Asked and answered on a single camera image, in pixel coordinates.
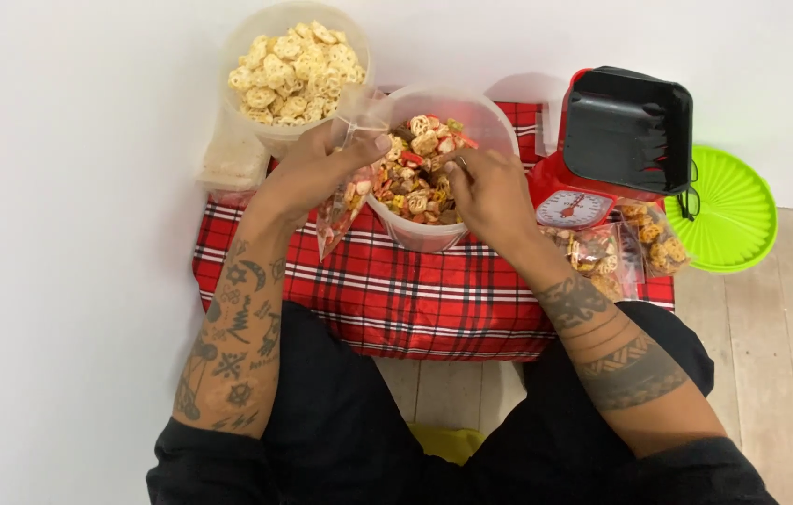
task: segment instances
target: person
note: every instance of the person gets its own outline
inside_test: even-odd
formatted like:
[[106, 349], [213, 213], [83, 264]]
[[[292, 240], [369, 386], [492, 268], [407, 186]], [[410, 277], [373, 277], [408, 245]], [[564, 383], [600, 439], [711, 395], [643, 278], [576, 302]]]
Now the person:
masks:
[[463, 466], [425, 455], [375, 363], [281, 301], [290, 235], [390, 147], [305, 132], [245, 210], [146, 476], [151, 503], [775, 503], [705, 396], [677, 317], [610, 303], [537, 230], [520, 161], [460, 149], [450, 187], [558, 332], [527, 396]]

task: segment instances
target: red plaid cloth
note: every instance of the red plaid cloth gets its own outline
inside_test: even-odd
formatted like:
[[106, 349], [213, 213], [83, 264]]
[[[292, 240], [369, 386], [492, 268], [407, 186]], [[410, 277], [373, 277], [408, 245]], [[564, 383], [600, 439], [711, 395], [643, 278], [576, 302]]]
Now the red plaid cloth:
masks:
[[[515, 126], [521, 161], [533, 166], [535, 104], [497, 102]], [[239, 209], [207, 203], [193, 255], [203, 308], [209, 307]], [[532, 361], [552, 326], [505, 260], [468, 235], [443, 254], [396, 245], [365, 206], [324, 262], [314, 215], [290, 239], [284, 299], [311, 308], [361, 354], [440, 361]], [[639, 286], [640, 299], [673, 310], [672, 278]]]

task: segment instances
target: white floor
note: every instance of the white floor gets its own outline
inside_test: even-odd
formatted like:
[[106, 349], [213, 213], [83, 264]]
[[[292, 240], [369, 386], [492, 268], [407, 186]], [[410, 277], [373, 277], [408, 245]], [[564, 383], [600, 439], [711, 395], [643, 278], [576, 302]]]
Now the white floor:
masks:
[[[793, 210], [758, 266], [677, 276], [677, 314], [715, 361], [709, 401], [773, 496], [793, 504]], [[403, 418], [489, 434], [525, 396], [515, 365], [377, 360]]]

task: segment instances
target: lime green plastic lid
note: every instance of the lime green plastic lid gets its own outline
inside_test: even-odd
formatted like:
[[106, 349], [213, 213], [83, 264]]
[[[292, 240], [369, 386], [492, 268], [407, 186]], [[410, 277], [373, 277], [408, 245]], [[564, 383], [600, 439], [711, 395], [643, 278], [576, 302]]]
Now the lime green plastic lid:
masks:
[[700, 201], [695, 220], [682, 216], [677, 197], [665, 199], [668, 221], [693, 257], [692, 265], [733, 273], [758, 264], [777, 238], [777, 206], [767, 181], [714, 147], [694, 145], [693, 161], [699, 178], [692, 186]]

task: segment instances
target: kitchen scale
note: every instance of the kitchen scale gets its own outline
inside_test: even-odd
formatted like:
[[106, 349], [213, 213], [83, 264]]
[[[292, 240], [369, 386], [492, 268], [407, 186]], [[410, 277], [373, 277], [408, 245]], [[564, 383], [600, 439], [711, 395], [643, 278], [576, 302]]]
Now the kitchen scale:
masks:
[[561, 105], [558, 150], [528, 177], [540, 224], [602, 224], [619, 198], [658, 201], [690, 183], [693, 100], [677, 83], [586, 68]]

